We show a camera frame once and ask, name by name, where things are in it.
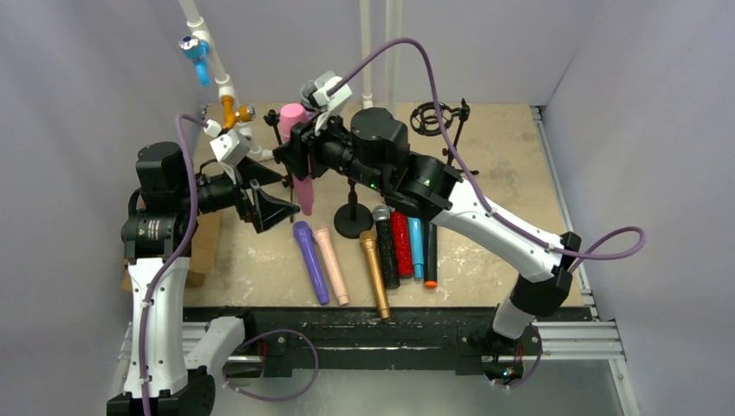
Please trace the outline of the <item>hot pink microphone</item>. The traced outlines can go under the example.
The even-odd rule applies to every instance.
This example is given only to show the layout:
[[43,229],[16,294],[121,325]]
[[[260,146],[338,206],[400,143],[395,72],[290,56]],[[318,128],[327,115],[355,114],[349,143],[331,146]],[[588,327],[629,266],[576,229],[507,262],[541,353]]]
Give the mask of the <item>hot pink microphone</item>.
[[307,147],[302,138],[303,132],[313,127],[313,115],[302,104],[286,104],[279,110],[278,129],[287,145],[288,168],[291,172],[294,191],[301,213],[305,216],[313,214],[315,203],[312,178],[308,174]]

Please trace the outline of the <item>purple microphone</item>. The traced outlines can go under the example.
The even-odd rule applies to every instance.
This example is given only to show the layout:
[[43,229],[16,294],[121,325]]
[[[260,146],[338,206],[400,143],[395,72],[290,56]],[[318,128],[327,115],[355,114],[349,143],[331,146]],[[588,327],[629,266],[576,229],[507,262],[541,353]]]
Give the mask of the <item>purple microphone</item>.
[[329,303],[328,288],[317,256],[313,232],[305,221],[297,221],[293,225],[293,234],[302,252],[316,299],[320,305],[326,305]]

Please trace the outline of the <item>brown cardboard box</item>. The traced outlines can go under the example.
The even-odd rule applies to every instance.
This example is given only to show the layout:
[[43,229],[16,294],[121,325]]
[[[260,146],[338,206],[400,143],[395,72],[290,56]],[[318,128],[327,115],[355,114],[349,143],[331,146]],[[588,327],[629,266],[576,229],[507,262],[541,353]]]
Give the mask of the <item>brown cardboard box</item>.
[[[189,271],[185,286],[201,287],[206,276],[213,272],[218,248],[222,215],[218,212],[200,215],[192,240],[184,250],[189,257]],[[151,215],[139,212],[130,217],[121,229],[123,263],[149,257],[169,257],[185,234],[187,216]]]

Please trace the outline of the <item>black glitter microphone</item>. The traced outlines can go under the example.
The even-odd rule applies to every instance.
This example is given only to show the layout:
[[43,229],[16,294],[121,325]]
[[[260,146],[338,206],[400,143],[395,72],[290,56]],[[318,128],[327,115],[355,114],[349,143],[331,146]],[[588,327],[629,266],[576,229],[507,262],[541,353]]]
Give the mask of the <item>black glitter microphone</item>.
[[391,211],[386,205],[378,205],[372,210],[372,216],[378,239],[384,286],[386,289],[398,289],[400,276],[390,219]]

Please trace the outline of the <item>black round-base mic stand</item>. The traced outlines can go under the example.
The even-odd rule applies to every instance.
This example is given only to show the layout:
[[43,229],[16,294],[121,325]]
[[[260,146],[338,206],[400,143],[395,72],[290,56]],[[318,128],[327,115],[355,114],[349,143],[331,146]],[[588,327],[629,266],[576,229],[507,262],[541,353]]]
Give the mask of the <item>black round-base mic stand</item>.
[[333,224],[340,236],[358,239],[363,231],[372,229],[374,220],[371,211],[358,202],[356,182],[349,179],[348,186],[348,202],[336,211]]

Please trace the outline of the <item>red glitter microphone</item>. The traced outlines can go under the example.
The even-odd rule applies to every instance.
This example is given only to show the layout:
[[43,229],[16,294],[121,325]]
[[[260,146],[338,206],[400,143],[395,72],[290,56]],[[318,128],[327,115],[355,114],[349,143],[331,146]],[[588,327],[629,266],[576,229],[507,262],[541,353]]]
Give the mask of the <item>red glitter microphone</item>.
[[390,219],[399,276],[401,279],[413,278],[413,259],[407,217],[397,211],[392,211]]

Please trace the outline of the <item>light blue microphone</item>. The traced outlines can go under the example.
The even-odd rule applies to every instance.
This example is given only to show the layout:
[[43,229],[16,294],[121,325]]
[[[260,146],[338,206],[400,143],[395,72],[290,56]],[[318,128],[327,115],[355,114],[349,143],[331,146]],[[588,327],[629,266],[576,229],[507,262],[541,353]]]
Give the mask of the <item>light blue microphone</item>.
[[407,227],[414,277],[422,280],[425,277],[423,224],[417,218],[408,218]]

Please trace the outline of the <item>gold microphone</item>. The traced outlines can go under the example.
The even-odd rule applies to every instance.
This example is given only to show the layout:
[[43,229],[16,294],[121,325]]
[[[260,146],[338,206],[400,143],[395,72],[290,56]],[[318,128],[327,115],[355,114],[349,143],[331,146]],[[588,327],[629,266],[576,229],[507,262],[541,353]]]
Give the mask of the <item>gold microphone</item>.
[[361,250],[366,260],[378,316],[381,320],[387,320],[390,318],[390,307],[383,283],[382,269],[378,256],[377,236],[373,231],[363,231],[359,236],[359,240]]

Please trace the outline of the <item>black microphone orange end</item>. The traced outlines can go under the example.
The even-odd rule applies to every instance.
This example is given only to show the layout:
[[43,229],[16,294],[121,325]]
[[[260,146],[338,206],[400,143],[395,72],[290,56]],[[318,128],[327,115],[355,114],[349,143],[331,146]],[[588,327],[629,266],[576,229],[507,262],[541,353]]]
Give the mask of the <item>black microphone orange end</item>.
[[435,224],[425,222],[424,249],[425,249],[425,276],[424,285],[428,289],[438,288],[438,230]]

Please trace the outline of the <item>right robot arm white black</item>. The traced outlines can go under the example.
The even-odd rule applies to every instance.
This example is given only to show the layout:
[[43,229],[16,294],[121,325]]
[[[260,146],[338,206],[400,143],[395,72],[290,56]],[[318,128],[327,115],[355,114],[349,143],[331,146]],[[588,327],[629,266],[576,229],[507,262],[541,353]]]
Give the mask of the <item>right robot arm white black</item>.
[[534,227],[476,192],[457,169],[412,151],[407,126],[385,108],[359,111],[349,127],[339,116],[298,122],[274,154],[300,180],[333,170],[378,192],[394,211],[457,232],[512,266],[518,277],[497,309],[494,335],[519,339],[569,295],[572,260],[561,251],[577,251],[581,239]]

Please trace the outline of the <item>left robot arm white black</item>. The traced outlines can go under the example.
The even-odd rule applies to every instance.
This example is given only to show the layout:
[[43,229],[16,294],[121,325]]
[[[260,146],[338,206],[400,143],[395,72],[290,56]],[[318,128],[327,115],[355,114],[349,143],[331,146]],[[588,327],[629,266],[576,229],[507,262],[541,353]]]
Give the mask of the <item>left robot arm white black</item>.
[[191,350],[184,348],[184,293],[198,216],[235,208],[257,232],[298,212],[266,185],[281,175],[244,158],[232,175],[209,177],[173,142],[140,149],[140,186],[121,228],[133,295],[132,347],[121,393],[110,415],[208,415],[224,383],[228,355],[246,336],[243,315],[213,319]]

